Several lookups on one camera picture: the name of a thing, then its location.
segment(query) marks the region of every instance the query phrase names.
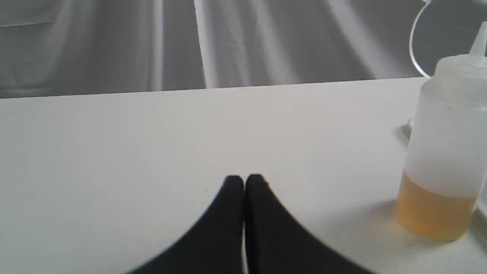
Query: yellow liquid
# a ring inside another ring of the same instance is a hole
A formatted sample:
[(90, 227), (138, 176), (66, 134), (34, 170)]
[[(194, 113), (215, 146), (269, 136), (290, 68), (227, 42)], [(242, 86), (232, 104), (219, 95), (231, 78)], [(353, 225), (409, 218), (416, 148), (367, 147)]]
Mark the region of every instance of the yellow liquid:
[(427, 191), (403, 174), (396, 217), (408, 230), (434, 241), (453, 241), (468, 229), (477, 197), (454, 198)]

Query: white table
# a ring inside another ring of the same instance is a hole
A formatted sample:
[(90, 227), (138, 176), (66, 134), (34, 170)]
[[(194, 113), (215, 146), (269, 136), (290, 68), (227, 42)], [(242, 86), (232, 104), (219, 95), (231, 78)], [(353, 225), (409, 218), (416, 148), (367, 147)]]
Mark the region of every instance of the white table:
[(380, 274), (485, 273), (473, 233), (434, 246), (392, 219), (399, 127), (423, 82), (0, 100), (0, 273), (124, 273), (180, 237), (224, 176), (249, 173)]

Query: gray cloth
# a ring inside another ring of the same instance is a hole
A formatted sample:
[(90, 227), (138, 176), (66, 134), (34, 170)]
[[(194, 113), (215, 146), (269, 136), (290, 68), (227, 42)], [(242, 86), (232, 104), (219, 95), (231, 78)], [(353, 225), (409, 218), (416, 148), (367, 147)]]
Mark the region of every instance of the gray cloth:
[(408, 42), (423, 5), (0, 0), (0, 98), (419, 76)]

